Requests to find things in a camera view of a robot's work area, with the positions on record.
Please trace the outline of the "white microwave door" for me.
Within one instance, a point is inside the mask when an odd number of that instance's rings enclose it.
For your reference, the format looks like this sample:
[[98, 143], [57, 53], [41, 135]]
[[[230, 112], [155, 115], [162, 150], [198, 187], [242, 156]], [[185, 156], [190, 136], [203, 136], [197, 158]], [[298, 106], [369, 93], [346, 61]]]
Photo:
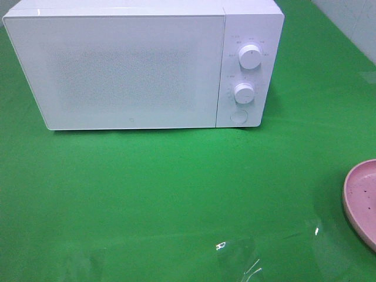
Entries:
[[213, 127], [223, 16], [7, 17], [50, 130]]

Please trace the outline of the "pink round plate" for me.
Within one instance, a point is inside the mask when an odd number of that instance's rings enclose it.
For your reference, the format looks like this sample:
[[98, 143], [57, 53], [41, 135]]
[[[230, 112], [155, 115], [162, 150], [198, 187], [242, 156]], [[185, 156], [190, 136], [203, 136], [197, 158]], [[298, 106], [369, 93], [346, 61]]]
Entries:
[[354, 166], [346, 175], [343, 186], [343, 206], [350, 224], [375, 251], [375, 160]]

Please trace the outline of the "round white door button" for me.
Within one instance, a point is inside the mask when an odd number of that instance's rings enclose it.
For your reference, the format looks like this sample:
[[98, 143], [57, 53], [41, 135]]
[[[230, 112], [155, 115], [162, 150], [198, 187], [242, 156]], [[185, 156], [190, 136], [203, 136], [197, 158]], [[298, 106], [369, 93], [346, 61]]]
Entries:
[[236, 124], [243, 124], [248, 119], [248, 113], [245, 110], [238, 110], [231, 114], [230, 119]]

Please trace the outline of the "lower white microwave knob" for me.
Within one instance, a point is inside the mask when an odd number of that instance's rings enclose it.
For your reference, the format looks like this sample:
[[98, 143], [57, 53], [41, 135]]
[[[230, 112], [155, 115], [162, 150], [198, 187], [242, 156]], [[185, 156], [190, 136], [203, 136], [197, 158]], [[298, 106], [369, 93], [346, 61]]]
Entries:
[[239, 83], [234, 88], [234, 99], [236, 103], [245, 105], [254, 100], [255, 91], [249, 83]]

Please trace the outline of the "white microwave knob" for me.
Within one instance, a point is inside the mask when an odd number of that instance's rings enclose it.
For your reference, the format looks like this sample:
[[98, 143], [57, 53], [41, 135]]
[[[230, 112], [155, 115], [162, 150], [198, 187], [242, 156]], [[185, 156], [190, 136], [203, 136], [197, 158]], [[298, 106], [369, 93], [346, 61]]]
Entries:
[[249, 83], [239, 83], [234, 88], [234, 99], [236, 103], [245, 105], [254, 100], [255, 91]]
[[255, 43], [247, 44], [239, 50], [239, 64], [244, 69], [258, 67], [261, 59], [261, 49]]

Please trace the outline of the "upper white microwave knob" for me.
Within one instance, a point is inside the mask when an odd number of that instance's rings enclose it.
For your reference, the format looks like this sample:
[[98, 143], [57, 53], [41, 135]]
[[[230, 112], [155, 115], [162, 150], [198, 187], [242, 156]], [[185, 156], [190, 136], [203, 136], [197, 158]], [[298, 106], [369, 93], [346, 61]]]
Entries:
[[239, 50], [239, 64], [244, 69], [258, 67], [261, 59], [261, 49], [255, 43], [247, 44]]

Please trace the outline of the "white microwave oven body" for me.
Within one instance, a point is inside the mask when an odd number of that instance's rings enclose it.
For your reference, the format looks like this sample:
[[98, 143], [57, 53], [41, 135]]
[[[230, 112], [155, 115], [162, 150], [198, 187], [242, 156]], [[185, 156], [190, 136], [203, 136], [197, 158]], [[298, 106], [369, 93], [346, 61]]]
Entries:
[[[7, 31], [7, 17], [70, 16], [223, 16], [220, 84], [213, 127], [260, 125], [284, 23], [284, 14], [274, 1], [20, 1], [2, 20]], [[239, 64], [239, 50], [250, 43], [261, 49], [261, 64], [244, 69]], [[252, 102], [236, 103], [234, 88], [239, 83], [253, 86]], [[243, 124], [230, 119], [238, 110], [248, 113]]]

